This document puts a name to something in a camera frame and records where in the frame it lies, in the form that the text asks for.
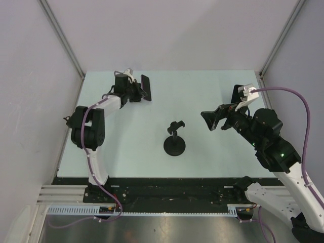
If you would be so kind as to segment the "purple phone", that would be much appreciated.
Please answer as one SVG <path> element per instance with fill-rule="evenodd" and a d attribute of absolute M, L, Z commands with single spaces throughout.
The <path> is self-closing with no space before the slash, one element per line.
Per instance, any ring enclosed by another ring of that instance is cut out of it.
<path fill-rule="evenodd" d="M 151 88 L 150 88 L 150 79 L 148 76 L 141 75 L 141 86 L 142 90 L 144 92 L 142 98 L 146 101 L 151 102 L 152 96 L 151 96 Z"/>

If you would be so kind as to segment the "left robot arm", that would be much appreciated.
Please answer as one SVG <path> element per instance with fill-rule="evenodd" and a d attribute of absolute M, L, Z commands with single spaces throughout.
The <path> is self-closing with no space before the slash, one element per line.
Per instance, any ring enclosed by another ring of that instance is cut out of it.
<path fill-rule="evenodd" d="M 112 190 L 105 186 L 108 173 L 99 149 L 105 140 L 105 119 L 113 112 L 122 109 L 128 102 L 137 102 L 146 95 L 128 68 L 124 72 L 114 72 L 115 83 L 100 101 L 86 107 L 76 107 L 74 113 L 66 117 L 66 125 L 71 129 L 71 140 L 86 154 L 89 183 L 97 185 L 94 196 L 100 202 L 111 199 Z"/>

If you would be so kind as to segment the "black stand with ball joint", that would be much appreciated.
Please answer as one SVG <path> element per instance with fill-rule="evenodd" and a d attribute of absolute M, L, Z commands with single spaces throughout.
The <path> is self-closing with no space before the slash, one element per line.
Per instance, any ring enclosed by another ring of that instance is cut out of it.
<path fill-rule="evenodd" d="M 65 120 L 65 124 L 69 127 L 72 128 L 73 121 L 71 120 L 70 116 L 66 116 L 63 118 Z"/>

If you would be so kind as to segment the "black phone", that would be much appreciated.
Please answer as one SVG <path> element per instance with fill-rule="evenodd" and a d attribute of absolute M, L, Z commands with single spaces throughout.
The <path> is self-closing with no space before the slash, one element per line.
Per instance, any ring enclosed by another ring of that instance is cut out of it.
<path fill-rule="evenodd" d="M 241 102 L 241 94 L 240 94 L 240 88 L 243 87 L 243 85 L 235 85 L 232 91 L 231 96 L 231 103 L 240 103 Z"/>

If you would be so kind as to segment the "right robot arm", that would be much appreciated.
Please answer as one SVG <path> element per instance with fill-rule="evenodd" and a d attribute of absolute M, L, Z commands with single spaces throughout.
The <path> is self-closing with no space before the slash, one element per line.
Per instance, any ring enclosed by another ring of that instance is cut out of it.
<path fill-rule="evenodd" d="M 306 176 L 302 174 L 301 157 L 280 136 L 283 123 L 276 112 L 260 108 L 250 116 L 246 108 L 237 109 L 233 103 L 222 104 L 215 111 L 203 111 L 201 116 L 210 131 L 224 119 L 222 130 L 233 128 L 249 142 L 261 166 L 279 179 L 294 203 L 269 192 L 248 176 L 235 184 L 234 199 L 239 203 L 249 200 L 275 215 L 291 229 L 298 242 L 323 242 L 323 208 L 303 182 Z"/>

